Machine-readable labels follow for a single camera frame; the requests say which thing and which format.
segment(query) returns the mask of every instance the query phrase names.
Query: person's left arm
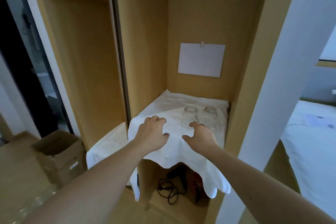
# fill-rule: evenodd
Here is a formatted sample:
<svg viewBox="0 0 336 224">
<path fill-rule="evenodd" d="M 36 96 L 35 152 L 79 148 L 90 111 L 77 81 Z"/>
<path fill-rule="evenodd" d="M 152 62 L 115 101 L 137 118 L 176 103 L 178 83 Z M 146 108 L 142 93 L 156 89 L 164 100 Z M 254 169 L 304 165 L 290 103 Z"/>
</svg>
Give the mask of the person's left arm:
<svg viewBox="0 0 336 224">
<path fill-rule="evenodd" d="M 158 116 L 146 118 L 133 141 L 62 188 L 23 224 L 105 223 L 140 160 L 166 144 L 165 123 Z"/>
</svg>

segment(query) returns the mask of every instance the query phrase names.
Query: hand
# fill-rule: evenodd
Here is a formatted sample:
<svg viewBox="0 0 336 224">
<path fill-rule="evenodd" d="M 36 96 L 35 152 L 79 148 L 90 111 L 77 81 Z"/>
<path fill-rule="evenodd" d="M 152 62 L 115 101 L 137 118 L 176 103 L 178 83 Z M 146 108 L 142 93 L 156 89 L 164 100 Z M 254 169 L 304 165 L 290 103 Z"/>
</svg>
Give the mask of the hand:
<svg viewBox="0 0 336 224">
<path fill-rule="evenodd" d="M 183 135 L 183 140 L 186 141 L 191 149 L 207 158 L 206 155 L 211 153 L 212 147 L 219 147 L 215 136 L 204 124 L 193 121 L 189 126 L 194 128 L 194 136 Z"/>
<path fill-rule="evenodd" d="M 165 118 L 158 116 L 147 117 L 145 122 L 139 126 L 134 142 L 141 145 L 144 154 L 161 149 L 168 140 L 169 134 L 162 134 L 163 125 L 167 122 Z"/>
</svg>

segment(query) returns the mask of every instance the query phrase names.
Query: dark door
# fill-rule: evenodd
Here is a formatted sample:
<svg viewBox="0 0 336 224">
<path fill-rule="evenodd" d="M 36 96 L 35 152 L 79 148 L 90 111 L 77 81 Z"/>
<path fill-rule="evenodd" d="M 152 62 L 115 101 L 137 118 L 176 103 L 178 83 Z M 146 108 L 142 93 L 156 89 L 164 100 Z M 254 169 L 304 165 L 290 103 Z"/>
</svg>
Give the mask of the dark door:
<svg viewBox="0 0 336 224">
<path fill-rule="evenodd" d="M 0 7 L 2 11 L 0 19 L 1 54 L 41 137 L 44 137 L 58 129 L 57 119 L 49 106 L 39 79 L 34 73 L 33 65 L 6 0 L 0 0 Z"/>
</svg>

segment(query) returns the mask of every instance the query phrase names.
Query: white cloth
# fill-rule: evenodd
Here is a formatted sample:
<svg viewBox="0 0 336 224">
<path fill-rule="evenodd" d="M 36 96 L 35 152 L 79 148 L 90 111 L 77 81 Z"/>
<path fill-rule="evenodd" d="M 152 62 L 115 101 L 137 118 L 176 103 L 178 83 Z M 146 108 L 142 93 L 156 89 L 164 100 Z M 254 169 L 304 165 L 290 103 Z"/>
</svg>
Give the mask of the white cloth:
<svg viewBox="0 0 336 224">
<path fill-rule="evenodd" d="M 95 164 L 117 152 L 127 144 L 126 125 L 123 122 L 108 132 L 86 153 L 87 168 L 90 169 Z"/>
<path fill-rule="evenodd" d="M 299 101 L 281 141 L 301 195 L 336 219 L 336 128 L 307 124 L 307 114 L 336 119 L 336 107 Z"/>
<path fill-rule="evenodd" d="M 202 177 L 205 193 L 210 198 L 216 196 L 217 188 L 222 192 L 229 193 L 230 184 L 218 168 L 205 157 L 194 152 L 182 139 L 182 135 L 193 136 L 194 134 L 193 128 L 184 128 L 181 124 L 184 108 L 191 106 L 197 107 L 200 119 L 206 107 L 216 108 L 217 123 L 215 126 L 215 136 L 218 145 L 223 148 L 228 123 L 228 101 L 197 98 L 184 94 L 170 93 L 168 90 L 131 120 L 128 128 L 128 140 L 131 141 L 134 139 L 139 126 L 143 124 L 146 117 L 157 115 L 166 118 L 167 122 L 163 126 L 163 133 L 170 134 L 168 142 L 160 150 L 148 154 L 145 159 L 157 162 L 163 168 L 170 168 L 179 162 L 185 163 Z M 137 186 L 137 169 L 133 172 L 130 181 L 135 199 L 139 200 L 140 190 Z"/>
</svg>

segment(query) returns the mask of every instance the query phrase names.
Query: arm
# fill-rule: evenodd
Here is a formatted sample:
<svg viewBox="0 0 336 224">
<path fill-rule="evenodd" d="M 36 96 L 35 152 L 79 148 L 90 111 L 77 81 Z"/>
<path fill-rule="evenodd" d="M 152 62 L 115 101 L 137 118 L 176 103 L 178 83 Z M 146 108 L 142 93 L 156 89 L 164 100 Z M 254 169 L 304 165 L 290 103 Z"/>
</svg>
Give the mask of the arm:
<svg viewBox="0 0 336 224">
<path fill-rule="evenodd" d="M 221 171 L 258 223 L 336 223 L 300 194 L 220 148 L 203 124 L 190 126 L 194 136 L 182 138 Z"/>
<path fill-rule="evenodd" d="M 140 160 L 166 144 L 165 123 L 146 118 L 133 141 L 62 188 L 23 224 L 105 223 Z"/>
</svg>

